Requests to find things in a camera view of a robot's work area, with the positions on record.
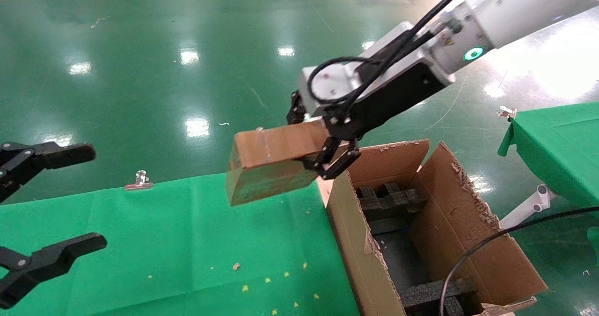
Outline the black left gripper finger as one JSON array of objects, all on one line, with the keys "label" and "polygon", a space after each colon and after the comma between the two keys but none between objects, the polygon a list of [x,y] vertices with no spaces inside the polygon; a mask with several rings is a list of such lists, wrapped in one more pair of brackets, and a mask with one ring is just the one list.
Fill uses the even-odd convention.
[{"label": "black left gripper finger", "polygon": [[7,273],[0,280],[1,309],[14,307],[40,283],[66,275],[79,257],[107,244],[103,235],[88,233],[45,246],[30,256],[2,246],[0,265]]},{"label": "black left gripper finger", "polygon": [[94,146],[88,143],[69,146],[59,146],[54,141],[38,145],[2,143],[0,150],[0,202],[6,201],[44,169],[60,169],[83,164],[95,158]]}]

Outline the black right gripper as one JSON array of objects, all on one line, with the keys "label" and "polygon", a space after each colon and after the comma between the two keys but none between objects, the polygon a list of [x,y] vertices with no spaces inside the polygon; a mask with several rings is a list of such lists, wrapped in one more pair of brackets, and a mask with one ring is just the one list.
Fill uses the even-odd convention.
[{"label": "black right gripper", "polygon": [[[346,171],[361,156],[359,139],[387,120],[453,83],[439,79],[425,63],[417,63],[369,96],[353,104],[348,123],[338,110],[326,111],[324,119],[329,136],[315,156],[302,157],[305,169],[324,180],[332,180]],[[306,109],[298,90],[291,94],[287,124],[304,122]]]}]

